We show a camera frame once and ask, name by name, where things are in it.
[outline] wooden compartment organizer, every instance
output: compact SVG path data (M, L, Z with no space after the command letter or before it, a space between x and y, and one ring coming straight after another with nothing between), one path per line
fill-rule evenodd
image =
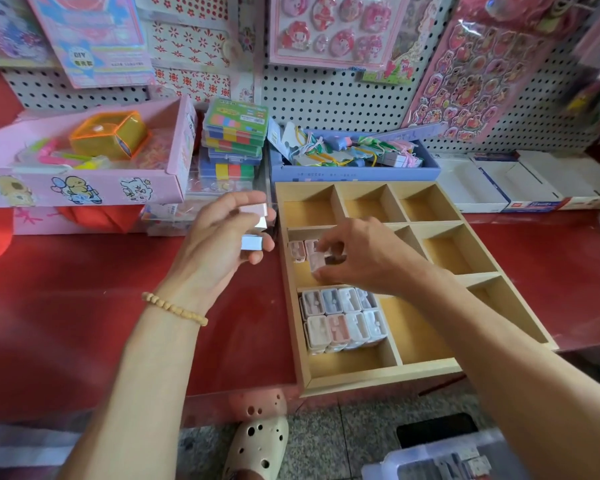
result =
M374 347L311 355L299 295L334 288L316 282L308 261L294 263L289 241L319 239L347 217L373 216L429 261L456 275L476 297L545 346L557 345L460 212L435 182L276 184L280 252L296 374L303 396L460 371L445 341L406 301L377 295L388 337Z

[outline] tiled floor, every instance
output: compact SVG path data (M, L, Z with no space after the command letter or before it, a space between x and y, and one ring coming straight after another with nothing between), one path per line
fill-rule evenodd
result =
M362 465L400 449L397 426L458 412L469 413L480 429L494 426L467 380L451 390L417 399L375 401L289 416L289 443L278 478L359 478ZM183 430L178 452L181 473L192 480L220 478L235 428Z

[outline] wooden bracelet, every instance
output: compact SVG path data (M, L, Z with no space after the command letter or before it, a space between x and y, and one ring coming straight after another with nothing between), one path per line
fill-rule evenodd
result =
M159 306L163 310L173 313L174 315L177 315L180 318L184 318L186 320L193 320L194 322L199 323L200 326L206 326L207 323L209 323L209 320L206 317L185 310L180 306L176 306L172 303L169 303L168 301L163 300L159 296L156 296L153 293L149 293L149 291L145 291L144 293L142 293L142 299L148 303L151 303L152 305Z

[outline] hand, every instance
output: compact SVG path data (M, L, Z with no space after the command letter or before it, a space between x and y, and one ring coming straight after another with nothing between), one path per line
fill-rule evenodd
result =
M341 264L323 266L314 272L316 280L344 283L374 293L403 296L422 273L435 269L416 250L374 217L346 219L322 235L317 250L340 256Z
M238 207L264 203L264 192L227 193L200 210L173 265L155 294L164 300L205 315L243 262L257 264L262 251L241 251L242 235L256 226L259 217ZM276 218L269 209L267 221ZM272 251L273 239L262 234L262 249Z

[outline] blue display box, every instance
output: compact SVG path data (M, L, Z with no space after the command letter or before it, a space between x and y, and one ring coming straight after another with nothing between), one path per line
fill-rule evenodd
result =
M370 136L374 133L360 133L350 131L307 130L317 137L328 136ZM431 133L420 137L432 136ZM265 151L271 158L272 182L353 182L356 180L369 182L400 181L425 181L432 182L440 174L440 167L435 158L419 139L409 139L417 144L414 153L422 158L420 168L393 168L387 166L352 167L352 166L298 166L285 165L280 154L270 142L265 145Z

